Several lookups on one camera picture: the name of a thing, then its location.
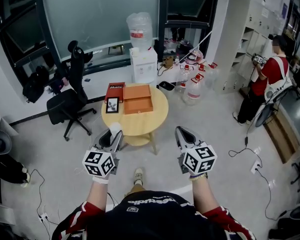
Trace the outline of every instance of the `wristband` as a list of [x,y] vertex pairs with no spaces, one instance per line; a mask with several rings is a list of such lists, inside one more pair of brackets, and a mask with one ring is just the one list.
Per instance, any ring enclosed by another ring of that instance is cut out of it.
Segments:
[[92,180],[93,180],[94,182],[98,182],[98,183],[100,183],[100,184],[105,184],[105,185],[107,185],[108,182],[109,182],[108,179],[98,178],[98,177],[96,177],[96,176],[93,176],[93,177],[92,177]]
[[189,180],[192,181],[192,182],[194,182],[194,181],[196,181],[196,180],[198,180],[198,179],[200,179],[202,177],[208,178],[207,177],[207,173],[204,172],[204,173],[201,173],[201,174],[198,174],[198,175],[195,175],[195,176],[190,176]]

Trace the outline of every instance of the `table top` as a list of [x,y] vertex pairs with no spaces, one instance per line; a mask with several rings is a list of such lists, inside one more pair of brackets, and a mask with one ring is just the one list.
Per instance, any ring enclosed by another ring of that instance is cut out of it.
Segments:
[[[140,83],[126,84],[127,87],[144,85]],[[106,113],[106,103],[102,104],[101,115],[106,126],[119,122],[125,136],[140,136],[157,129],[168,115],[169,105],[166,96],[159,89],[150,86],[153,111],[124,114],[124,104],[119,103],[118,113]]]

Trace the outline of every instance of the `red sleeve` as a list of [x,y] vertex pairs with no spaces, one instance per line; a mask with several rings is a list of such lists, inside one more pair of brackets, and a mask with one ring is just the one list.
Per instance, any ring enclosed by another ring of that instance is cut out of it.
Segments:
[[208,220],[218,224],[225,231],[229,233],[236,233],[236,235],[239,235],[242,239],[256,239],[254,234],[252,234],[249,229],[237,222],[231,216],[230,212],[222,206],[204,213],[203,216],[207,217]]
[[51,240],[61,240],[67,234],[84,230],[91,218],[104,214],[103,210],[86,201],[56,227]]
[[274,58],[270,58],[266,64],[264,64],[261,73],[262,75],[264,75],[266,78],[269,78],[269,76],[271,75],[271,73],[273,73],[274,67],[277,67],[278,63],[276,62],[276,60]]

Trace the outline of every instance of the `round wooden table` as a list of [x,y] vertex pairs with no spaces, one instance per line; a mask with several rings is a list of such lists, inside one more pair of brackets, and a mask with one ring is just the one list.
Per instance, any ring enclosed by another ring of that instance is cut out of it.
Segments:
[[[140,83],[127,84],[127,87],[143,85]],[[159,89],[150,86],[153,111],[124,114],[124,104],[119,103],[118,113],[106,113],[106,103],[102,104],[101,115],[106,126],[114,122],[121,124],[124,141],[131,146],[142,146],[151,142],[154,153],[157,154],[153,136],[156,130],[166,119],[169,105],[166,96]]]

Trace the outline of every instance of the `chair seat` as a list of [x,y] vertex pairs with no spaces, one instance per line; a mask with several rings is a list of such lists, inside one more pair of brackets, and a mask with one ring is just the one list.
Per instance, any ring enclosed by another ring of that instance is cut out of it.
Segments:
[[77,93],[73,89],[68,89],[59,93],[49,99],[46,103],[48,115],[53,125],[70,119],[63,110],[72,117],[76,117],[77,112],[83,107],[84,104],[79,100]]

